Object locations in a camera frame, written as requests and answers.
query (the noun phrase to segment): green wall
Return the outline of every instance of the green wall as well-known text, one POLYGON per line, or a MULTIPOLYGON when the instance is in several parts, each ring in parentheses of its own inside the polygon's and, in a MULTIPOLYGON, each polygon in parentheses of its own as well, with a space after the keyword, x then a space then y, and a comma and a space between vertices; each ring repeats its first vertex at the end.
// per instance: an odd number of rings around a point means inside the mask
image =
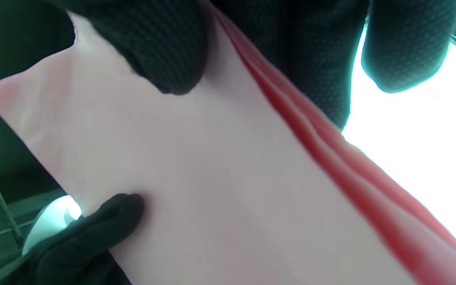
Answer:
MULTIPOLYGON (((69 47, 73 39, 63 11, 38 0, 0 0, 0 79, 69 47)), ((57 188, 2 119, 0 188, 9 202, 57 188)))

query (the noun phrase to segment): window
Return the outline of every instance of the window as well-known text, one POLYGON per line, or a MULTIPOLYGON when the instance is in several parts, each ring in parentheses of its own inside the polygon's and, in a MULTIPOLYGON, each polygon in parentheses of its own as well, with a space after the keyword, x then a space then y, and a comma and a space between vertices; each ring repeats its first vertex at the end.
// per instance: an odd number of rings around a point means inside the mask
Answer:
POLYGON ((435 76, 397 94, 378 89, 360 58, 344 136, 456 237, 456 40, 435 76))

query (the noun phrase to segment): gloved hand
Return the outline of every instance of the gloved hand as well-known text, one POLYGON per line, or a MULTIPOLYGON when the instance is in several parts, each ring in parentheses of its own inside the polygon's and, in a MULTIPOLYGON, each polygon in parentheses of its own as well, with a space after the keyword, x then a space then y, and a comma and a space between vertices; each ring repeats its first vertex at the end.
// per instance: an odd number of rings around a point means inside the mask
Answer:
MULTIPOLYGON (((87 17, 163 93, 201 78, 205 27, 194 0, 50 0, 87 17)), ((337 126, 350 110, 353 61, 366 17, 365 72, 399 92, 440 67, 456 0, 212 0, 337 126)))
POLYGON ((0 269, 0 285, 131 285, 108 249, 134 231, 143 210, 138 195, 112 197, 0 269))

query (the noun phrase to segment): pink paper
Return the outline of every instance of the pink paper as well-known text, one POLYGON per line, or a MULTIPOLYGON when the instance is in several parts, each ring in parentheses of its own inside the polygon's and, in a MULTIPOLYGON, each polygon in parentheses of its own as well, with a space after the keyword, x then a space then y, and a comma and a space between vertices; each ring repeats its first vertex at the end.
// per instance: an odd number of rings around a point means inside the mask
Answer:
POLYGON ((0 81, 0 115, 84 213, 148 198, 112 250, 133 285, 456 285, 456 240, 221 13, 181 97, 71 17, 72 47, 0 81))

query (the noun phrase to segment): gloved thumb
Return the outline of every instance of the gloved thumb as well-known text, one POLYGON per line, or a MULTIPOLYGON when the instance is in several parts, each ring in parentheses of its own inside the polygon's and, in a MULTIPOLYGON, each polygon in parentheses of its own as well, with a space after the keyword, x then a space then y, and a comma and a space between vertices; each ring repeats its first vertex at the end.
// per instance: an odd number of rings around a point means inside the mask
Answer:
MULTIPOLYGON (((81 271, 93 258, 127 238, 139 224, 143 211, 144 202, 139 195, 116 195, 94 214, 38 244, 29 261, 52 270, 66 265, 81 271)), ((47 274, 43 268, 40 272, 47 274)))
POLYGON ((374 0, 362 67, 378 87, 401 92, 433 76, 456 27, 456 0, 374 0))
POLYGON ((185 94, 201 79, 207 36, 194 0, 48 0, 84 16, 162 93, 185 94))

